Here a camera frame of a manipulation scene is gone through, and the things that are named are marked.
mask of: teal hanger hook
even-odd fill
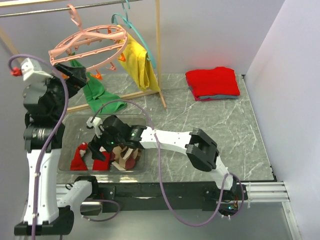
[[[130,3],[128,0],[125,0],[126,3],[127,3],[127,6],[128,6],[128,9],[130,9]],[[147,43],[145,42],[145,40],[143,39],[143,37],[140,35],[140,33],[138,32],[138,30],[135,28],[135,26],[129,21],[129,18],[128,18],[128,13],[127,13],[127,10],[125,8],[125,5],[122,3],[122,9],[125,13],[125,17],[123,15],[121,15],[120,13],[115,13],[112,15],[111,17],[111,23],[112,24],[115,24],[115,25],[118,25],[118,21],[117,21],[117,18],[116,16],[119,16],[120,18],[123,19],[124,21],[124,24],[129,28],[129,29],[132,29],[135,34],[139,37],[140,41],[142,42],[145,50],[147,51],[147,60],[149,60],[152,64],[152,67],[155,69],[157,67],[157,64],[156,64],[156,60],[152,54],[152,52],[150,51]]]

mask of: plastic tray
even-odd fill
[[[99,115],[98,117],[102,121],[110,115]],[[85,142],[88,143],[92,140],[95,135],[94,129],[87,128],[87,120],[92,117],[92,114],[76,114],[68,116],[65,121],[65,130],[62,139],[62,150],[61,156],[58,163],[59,173],[68,174],[106,174],[106,175],[127,175],[127,174],[140,174],[146,170],[147,163],[147,150],[141,151],[141,156],[138,161],[136,161],[135,166],[126,171],[120,171],[113,165],[110,166],[108,171],[93,171],[92,167],[94,160],[91,158],[90,150],[83,156],[83,161],[86,164],[87,171],[71,171],[70,164],[75,156],[77,147]],[[146,126],[147,119],[144,115],[117,115],[117,117],[124,123],[131,125],[143,125]]]

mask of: pink hanger hook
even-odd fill
[[[69,14],[71,15],[72,22],[74,22],[75,25],[77,25],[78,28],[80,29],[80,32],[82,32],[83,31],[82,21],[81,21],[79,14],[77,13],[77,10],[71,4],[67,4],[66,6],[70,8]]]

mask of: marble tabletop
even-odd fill
[[[162,92],[167,109],[160,96],[153,94],[133,99],[147,110],[157,129],[188,132],[193,128],[204,130],[218,145],[221,159],[228,170],[241,180],[273,180],[270,162],[252,109],[244,79],[237,75],[241,95],[239,99],[199,102],[188,89],[184,74],[163,74]],[[109,74],[102,80],[107,91],[117,95],[139,89],[127,74]],[[69,101],[69,106],[85,104],[83,91]],[[74,114],[91,114],[91,109]],[[132,104],[118,114],[142,114]],[[100,182],[158,182],[158,155],[156,149],[147,153],[147,169],[142,174],[95,174]],[[161,153],[162,180],[164,182],[212,181],[207,172],[195,169],[187,156],[168,150]],[[57,183],[72,183],[77,174],[58,173]]]

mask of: folded red cloth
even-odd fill
[[[82,160],[83,155],[88,149],[88,144],[86,142],[82,143],[75,150],[74,158],[71,161],[70,170],[71,171],[87,171],[88,168],[84,161]]]
[[[191,70],[185,73],[185,78],[195,98],[214,95],[240,95],[235,71],[227,67]]]
[[[107,151],[102,151],[102,154],[105,156],[105,160],[101,161],[99,159],[94,160],[92,170],[94,171],[108,171],[110,167],[110,156],[111,153]]]

